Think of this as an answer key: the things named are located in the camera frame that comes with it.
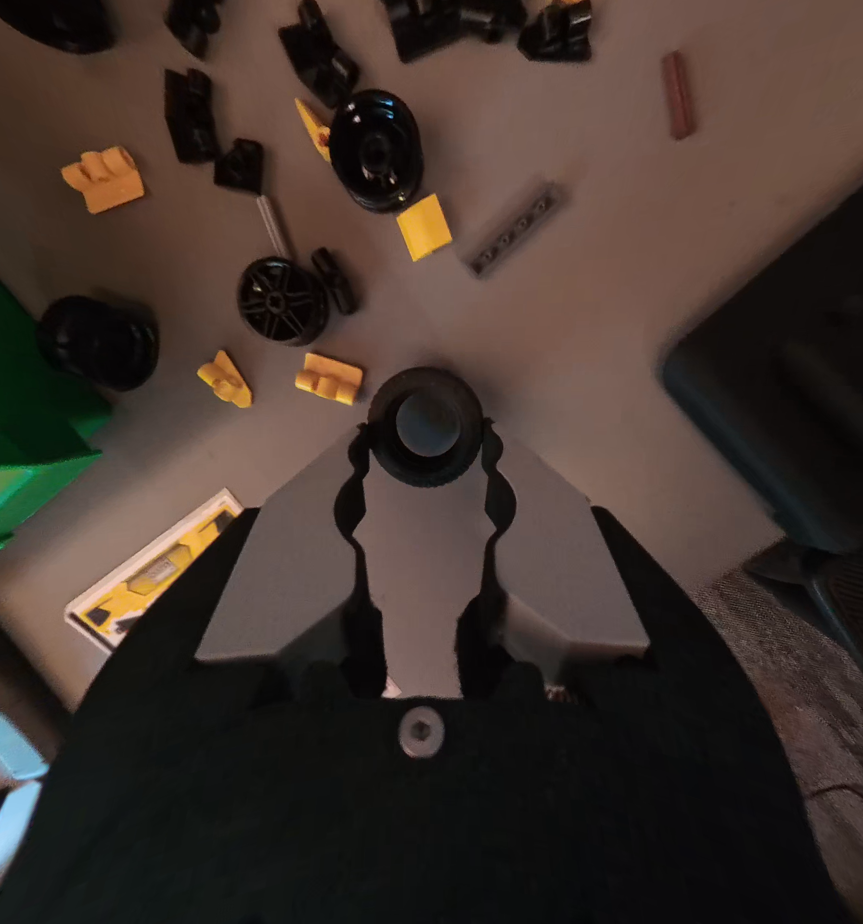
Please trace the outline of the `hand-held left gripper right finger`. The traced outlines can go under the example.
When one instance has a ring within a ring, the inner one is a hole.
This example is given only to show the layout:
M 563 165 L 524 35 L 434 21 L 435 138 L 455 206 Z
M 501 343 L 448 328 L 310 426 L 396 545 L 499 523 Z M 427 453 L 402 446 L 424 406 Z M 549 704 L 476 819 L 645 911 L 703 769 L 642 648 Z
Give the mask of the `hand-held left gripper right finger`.
M 492 525 L 480 608 L 492 641 L 545 680 L 642 659 L 647 633 L 587 495 L 492 421 L 480 460 Z

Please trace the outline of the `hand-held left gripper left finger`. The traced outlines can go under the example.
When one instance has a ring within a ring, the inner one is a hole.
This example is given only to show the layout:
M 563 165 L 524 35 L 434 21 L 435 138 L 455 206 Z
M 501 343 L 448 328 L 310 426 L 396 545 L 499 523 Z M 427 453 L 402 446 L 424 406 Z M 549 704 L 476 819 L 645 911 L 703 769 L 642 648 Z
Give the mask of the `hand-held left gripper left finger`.
M 345 433 L 261 506 L 196 651 L 206 664 L 304 668 L 376 660 L 376 608 L 356 529 L 368 427 Z

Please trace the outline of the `black toy tyre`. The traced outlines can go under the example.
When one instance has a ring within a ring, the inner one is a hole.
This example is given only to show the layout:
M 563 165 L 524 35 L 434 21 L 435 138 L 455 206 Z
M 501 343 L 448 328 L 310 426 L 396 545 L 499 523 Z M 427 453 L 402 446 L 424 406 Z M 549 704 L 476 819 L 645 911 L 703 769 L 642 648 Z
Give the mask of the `black toy tyre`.
M 117 393 L 144 385 L 159 362 L 159 326 L 149 308 L 90 295 L 50 303 L 35 341 L 57 371 Z
M 114 24 L 102 1 L 0 1 L 0 20 L 60 52 L 95 54 L 116 43 Z
M 414 367 L 393 375 L 368 409 L 370 446 L 379 466 L 414 488 L 462 477 L 482 443 L 483 411 L 456 374 Z

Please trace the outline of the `grey desk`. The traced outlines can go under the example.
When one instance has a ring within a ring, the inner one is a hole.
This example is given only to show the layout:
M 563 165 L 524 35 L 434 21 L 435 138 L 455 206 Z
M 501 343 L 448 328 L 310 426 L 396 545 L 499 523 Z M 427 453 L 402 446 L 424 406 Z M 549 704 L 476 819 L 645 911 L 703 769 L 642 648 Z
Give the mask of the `grey desk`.
M 336 249 L 363 298 L 317 348 L 366 389 L 417 364 L 464 376 L 497 422 L 616 514 L 688 590 L 776 534 L 661 389 L 668 342 L 863 180 L 863 2 L 594 2 L 586 64 L 459 41 L 413 64 L 380 2 L 321 2 L 361 86 L 413 111 L 452 245 L 416 263 L 314 150 L 277 29 L 296 2 L 224 2 L 201 64 L 223 144 L 261 141 L 298 255 Z M 180 165 L 163 70 L 194 61 L 165 2 L 108 2 L 117 43 L 76 56 L 0 20 L 0 279 L 153 310 L 160 360 L 118 398 L 102 457 L 0 553 L 0 624 L 74 708 L 104 655 L 64 607 L 212 494 L 257 504 L 358 420 L 294 387 L 300 351 L 242 323 L 270 251 L 255 203 Z M 670 137 L 679 50 L 696 132 Z M 544 181 L 568 201 L 492 276 L 465 252 Z

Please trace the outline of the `open instruction booklet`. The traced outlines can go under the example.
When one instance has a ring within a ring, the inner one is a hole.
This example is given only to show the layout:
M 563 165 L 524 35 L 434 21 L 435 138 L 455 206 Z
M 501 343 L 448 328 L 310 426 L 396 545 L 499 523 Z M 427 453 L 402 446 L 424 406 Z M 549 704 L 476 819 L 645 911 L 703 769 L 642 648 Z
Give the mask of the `open instruction booklet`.
M 130 629 L 243 513 L 222 489 L 64 609 L 64 622 L 105 653 L 113 653 Z

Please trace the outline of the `black wheel rim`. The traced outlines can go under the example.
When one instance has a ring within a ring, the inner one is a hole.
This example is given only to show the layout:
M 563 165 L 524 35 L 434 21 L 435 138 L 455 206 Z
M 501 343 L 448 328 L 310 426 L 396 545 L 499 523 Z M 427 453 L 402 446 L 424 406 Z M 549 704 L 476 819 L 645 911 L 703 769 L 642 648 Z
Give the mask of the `black wheel rim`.
M 242 272 L 236 294 L 240 317 L 264 339 L 307 347 L 324 332 L 329 298 L 318 278 L 290 260 L 268 257 Z
M 371 214 L 398 214 L 420 190 L 424 153 L 405 102 L 380 89 L 360 90 L 336 110 L 330 162 L 350 198 Z

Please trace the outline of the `green plastic bin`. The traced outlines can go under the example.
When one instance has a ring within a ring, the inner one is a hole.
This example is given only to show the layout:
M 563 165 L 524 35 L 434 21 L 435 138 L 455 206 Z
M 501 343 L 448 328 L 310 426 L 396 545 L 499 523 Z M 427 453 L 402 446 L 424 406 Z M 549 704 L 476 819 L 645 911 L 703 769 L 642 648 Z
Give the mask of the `green plastic bin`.
M 0 551 L 101 457 L 90 441 L 112 415 L 93 386 L 45 361 L 37 328 L 0 281 Z

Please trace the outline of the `dark office chair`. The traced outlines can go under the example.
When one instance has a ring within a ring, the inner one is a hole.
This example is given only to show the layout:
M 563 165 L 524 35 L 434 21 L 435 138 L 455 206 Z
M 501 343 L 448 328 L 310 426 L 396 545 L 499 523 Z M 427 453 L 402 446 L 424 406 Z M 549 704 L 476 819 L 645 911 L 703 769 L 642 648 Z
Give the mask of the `dark office chair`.
M 863 184 L 660 377 L 782 532 L 744 570 L 863 674 Z

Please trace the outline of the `grey brick beam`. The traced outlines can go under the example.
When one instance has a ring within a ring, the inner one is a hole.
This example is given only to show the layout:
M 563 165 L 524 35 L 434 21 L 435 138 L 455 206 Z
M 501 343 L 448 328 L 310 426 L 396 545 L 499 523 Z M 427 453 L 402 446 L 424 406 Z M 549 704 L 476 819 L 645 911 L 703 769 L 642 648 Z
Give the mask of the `grey brick beam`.
M 489 223 L 465 252 L 462 262 L 475 280 L 492 276 L 519 249 L 524 248 L 560 213 L 568 201 L 563 185 L 544 181 Z

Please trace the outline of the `light grey brick axle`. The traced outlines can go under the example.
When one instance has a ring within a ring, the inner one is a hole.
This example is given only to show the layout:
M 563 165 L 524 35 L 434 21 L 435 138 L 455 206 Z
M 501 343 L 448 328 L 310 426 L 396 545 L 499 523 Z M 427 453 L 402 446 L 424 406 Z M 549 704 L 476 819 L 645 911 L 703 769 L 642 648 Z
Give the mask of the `light grey brick axle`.
M 291 260 L 291 250 L 285 242 L 276 207 L 271 202 L 269 196 L 265 194 L 257 195 L 255 202 L 272 245 L 274 255 L 282 260 Z

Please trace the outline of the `brown brick axle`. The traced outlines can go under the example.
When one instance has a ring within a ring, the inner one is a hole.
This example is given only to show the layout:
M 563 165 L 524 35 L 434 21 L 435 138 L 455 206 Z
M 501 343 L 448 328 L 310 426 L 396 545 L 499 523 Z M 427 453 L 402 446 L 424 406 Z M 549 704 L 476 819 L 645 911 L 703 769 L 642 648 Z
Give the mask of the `brown brick axle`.
M 681 51 L 663 56 L 661 79 L 668 109 L 670 137 L 684 141 L 696 132 L 697 119 L 687 63 Z

